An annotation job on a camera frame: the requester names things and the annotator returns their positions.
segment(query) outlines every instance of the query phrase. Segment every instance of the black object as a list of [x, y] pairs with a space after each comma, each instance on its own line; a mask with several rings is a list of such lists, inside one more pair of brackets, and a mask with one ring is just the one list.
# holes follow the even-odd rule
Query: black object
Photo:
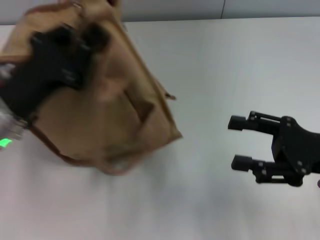
[[290, 116], [280, 118], [251, 111], [248, 119], [233, 115], [228, 129], [247, 129], [273, 135], [271, 150], [274, 162], [236, 155], [231, 164], [233, 170], [252, 170], [259, 184], [300, 187], [305, 175], [320, 173], [320, 134], [303, 129]]
[[0, 98], [15, 117], [30, 124], [31, 116], [53, 92], [61, 87], [80, 90], [85, 86], [93, 55], [108, 43], [109, 36], [94, 23], [80, 38], [75, 36], [68, 25], [32, 35], [31, 57], [18, 65], [0, 88]]

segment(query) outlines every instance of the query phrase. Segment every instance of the white table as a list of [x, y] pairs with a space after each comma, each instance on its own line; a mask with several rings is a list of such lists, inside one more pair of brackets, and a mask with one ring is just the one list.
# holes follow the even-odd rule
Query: white table
[[[11, 27], [1, 27], [3, 42]], [[320, 19], [128, 23], [184, 139], [130, 174], [73, 167], [26, 133], [0, 157], [4, 240], [316, 240], [320, 176], [258, 185], [235, 154], [272, 160], [270, 135], [227, 130], [251, 110], [320, 132]]]

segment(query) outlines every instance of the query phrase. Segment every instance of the gray wall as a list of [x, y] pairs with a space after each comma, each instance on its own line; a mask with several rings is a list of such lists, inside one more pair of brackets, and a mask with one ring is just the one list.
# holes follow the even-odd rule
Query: gray wall
[[[0, 1], [2, 25], [15, 23], [28, 8], [56, 2]], [[127, 22], [303, 16], [320, 16], [320, 0], [123, 0]]]

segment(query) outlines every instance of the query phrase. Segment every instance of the green light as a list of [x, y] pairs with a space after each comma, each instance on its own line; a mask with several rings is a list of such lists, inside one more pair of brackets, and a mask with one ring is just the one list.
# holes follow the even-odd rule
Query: green light
[[8, 144], [11, 142], [12, 142], [12, 140], [10, 140], [8, 138], [4, 138], [4, 139], [0, 140], [0, 148], [6, 148], [8, 146]]

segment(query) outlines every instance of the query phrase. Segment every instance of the tan bag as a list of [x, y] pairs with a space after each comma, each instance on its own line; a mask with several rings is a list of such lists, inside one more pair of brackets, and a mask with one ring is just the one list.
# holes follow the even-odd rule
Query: tan bag
[[0, 63], [25, 61], [31, 54], [31, 34], [62, 23], [75, 28], [98, 23], [110, 34], [109, 45], [95, 57], [89, 87], [56, 92], [39, 109], [32, 132], [67, 163], [95, 166], [111, 175], [127, 172], [145, 155], [181, 137], [165, 99], [172, 96], [135, 51], [123, 30], [120, 9], [119, 0], [33, 8], [0, 55]]

